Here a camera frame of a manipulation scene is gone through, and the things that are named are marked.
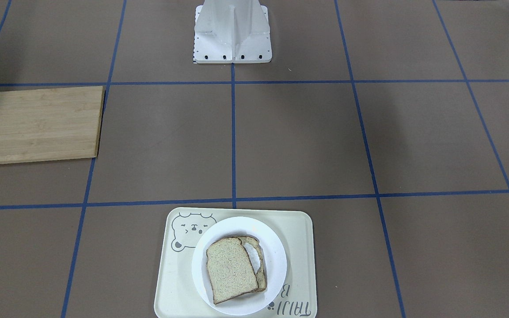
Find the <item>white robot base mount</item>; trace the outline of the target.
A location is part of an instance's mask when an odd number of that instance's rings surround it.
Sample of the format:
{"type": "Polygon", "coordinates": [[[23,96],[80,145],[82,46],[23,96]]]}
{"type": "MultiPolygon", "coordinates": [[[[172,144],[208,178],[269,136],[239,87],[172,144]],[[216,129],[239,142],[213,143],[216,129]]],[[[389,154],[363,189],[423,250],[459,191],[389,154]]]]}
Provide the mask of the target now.
{"type": "Polygon", "coordinates": [[[206,0],[194,18],[194,63],[271,62],[268,9],[258,0],[206,0]]]}

